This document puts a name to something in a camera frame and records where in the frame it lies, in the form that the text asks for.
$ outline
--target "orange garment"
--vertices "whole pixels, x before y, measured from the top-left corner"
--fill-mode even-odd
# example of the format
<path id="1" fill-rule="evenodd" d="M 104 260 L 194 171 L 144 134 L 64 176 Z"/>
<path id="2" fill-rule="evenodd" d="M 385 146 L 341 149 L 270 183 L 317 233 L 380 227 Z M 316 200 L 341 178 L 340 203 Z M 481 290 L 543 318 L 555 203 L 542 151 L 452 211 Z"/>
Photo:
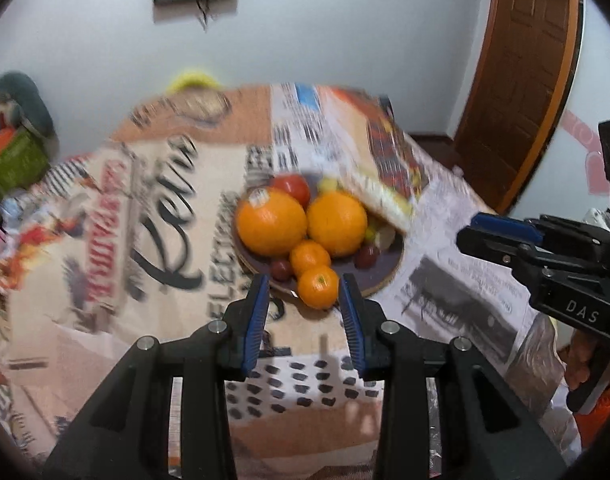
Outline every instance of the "orange garment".
<path id="1" fill-rule="evenodd" d="M 588 415 L 576 413 L 574 418 L 581 434 L 583 449 L 591 446 L 598 430 L 610 418 L 610 387 L 602 393 L 591 413 Z"/>

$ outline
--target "white wall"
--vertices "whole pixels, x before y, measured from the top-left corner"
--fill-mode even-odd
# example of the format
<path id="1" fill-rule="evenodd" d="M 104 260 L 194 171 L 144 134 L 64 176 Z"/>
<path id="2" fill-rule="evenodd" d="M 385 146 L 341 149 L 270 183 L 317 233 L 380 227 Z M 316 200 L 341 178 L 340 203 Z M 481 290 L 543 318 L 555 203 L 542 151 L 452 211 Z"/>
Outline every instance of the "white wall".
<path id="1" fill-rule="evenodd" d="M 444 131 L 479 2 L 238 0 L 205 32 L 195 6 L 154 22 L 151 0 L 12 0 L 0 19 L 0 73 L 35 79 L 61 155 L 94 149 L 187 68 L 226 86 L 301 81 L 387 93 L 403 128 Z"/>
<path id="2" fill-rule="evenodd" d="M 610 25 L 592 0 L 585 0 L 581 52 L 566 109 L 594 131 L 610 119 Z M 586 156 L 587 149 L 559 126 L 512 216 L 580 220 L 589 208 L 607 208 L 609 196 L 589 194 Z"/>
<path id="3" fill-rule="evenodd" d="M 460 85 L 460 90 L 456 96 L 456 102 L 451 111 L 450 122 L 448 123 L 446 133 L 452 139 L 456 136 L 460 119 L 465 111 L 467 105 L 467 99 L 469 99 L 469 93 L 471 92 L 471 86 L 474 83 L 474 76 L 476 75 L 476 68 L 478 67 L 478 59 L 483 49 L 483 40 L 485 39 L 485 31 L 487 28 L 487 19 L 489 17 L 489 7 L 492 0 L 480 0 L 478 4 L 478 16 L 476 17 L 476 25 L 474 27 L 474 35 L 471 42 L 471 49 L 469 57 L 467 58 L 467 64 L 465 66 L 465 72 Z"/>

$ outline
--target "small orange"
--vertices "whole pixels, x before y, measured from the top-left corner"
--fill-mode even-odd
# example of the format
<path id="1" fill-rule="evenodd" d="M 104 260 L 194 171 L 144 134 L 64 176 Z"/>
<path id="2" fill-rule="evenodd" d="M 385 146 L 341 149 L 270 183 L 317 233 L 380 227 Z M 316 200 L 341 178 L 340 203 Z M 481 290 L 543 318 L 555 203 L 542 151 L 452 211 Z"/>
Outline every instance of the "small orange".
<path id="1" fill-rule="evenodd" d="M 307 233 L 302 206 L 287 193 L 259 187 L 236 210 L 236 231 L 245 246 L 261 256 L 284 256 Z"/>
<path id="2" fill-rule="evenodd" d="M 332 259 L 325 248 L 313 240 L 303 240 L 291 250 L 290 264 L 294 274 L 299 278 L 306 270 L 313 267 L 330 266 Z"/>
<path id="3" fill-rule="evenodd" d="M 318 310 L 331 308 L 338 299 L 338 274 L 331 267 L 314 267 L 298 279 L 298 296 Z"/>
<path id="4" fill-rule="evenodd" d="M 319 195 L 307 208 L 309 237 L 333 258 L 354 254 L 365 238 L 367 212 L 353 196 L 342 191 Z"/>

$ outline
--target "red tomato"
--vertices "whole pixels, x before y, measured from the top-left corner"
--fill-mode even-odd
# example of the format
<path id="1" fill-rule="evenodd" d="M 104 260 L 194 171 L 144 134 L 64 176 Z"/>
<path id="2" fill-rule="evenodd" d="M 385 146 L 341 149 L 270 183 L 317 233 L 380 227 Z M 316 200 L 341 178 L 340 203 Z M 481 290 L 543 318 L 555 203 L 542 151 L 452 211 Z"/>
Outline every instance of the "red tomato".
<path id="1" fill-rule="evenodd" d="M 283 190 L 291 197 L 298 200 L 303 209 L 309 203 L 309 185 L 302 175 L 285 174 L 272 178 L 270 186 Z"/>

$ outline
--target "door frame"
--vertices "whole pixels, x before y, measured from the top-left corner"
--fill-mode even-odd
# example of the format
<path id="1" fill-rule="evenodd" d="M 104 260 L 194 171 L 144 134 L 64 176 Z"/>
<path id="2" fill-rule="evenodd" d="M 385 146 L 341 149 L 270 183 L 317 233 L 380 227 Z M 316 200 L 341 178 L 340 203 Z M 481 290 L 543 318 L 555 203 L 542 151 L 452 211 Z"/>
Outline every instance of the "door frame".
<path id="1" fill-rule="evenodd" d="M 496 11 L 498 10 L 498 0 L 491 0 L 489 5 L 489 16 L 485 27 L 485 37 L 483 38 L 483 46 L 478 59 L 474 81 L 471 86 L 471 91 L 465 105 L 465 110 L 460 118 L 460 123 L 454 136 L 454 148 L 458 150 L 458 145 L 462 142 L 463 132 L 467 127 L 472 108 L 483 76 L 483 69 L 489 52 L 489 47 L 492 41 L 492 32 L 496 25 Z M 527 185 L 531 175 L 538 166 L 538 162 L 542 157 L 550 138 L 558 126 L 560 115 L 565 108 L 567 97 L 571 88 L 574 74 L 576 73 L 576 64 L 578 63 L 578 54 L 580 51 L 580 41 L 582 37 L 582 0 L 569 0 L 567 35 L 565 38 L 565 47 L 563 50 L 563 60 L 561 63 L 560 72 L 556 79 L 556 84 L 552 92 L 549 107 L 545 112 L 545 117 L 540 124 L 534 141 L 528 151 L 525 160 L 520 165 L 516 173 L 516 177 L 512 181 L 510 188 L 502 197 L 496 211 L 504 214 L 518 199 L 518 196 Z"/>

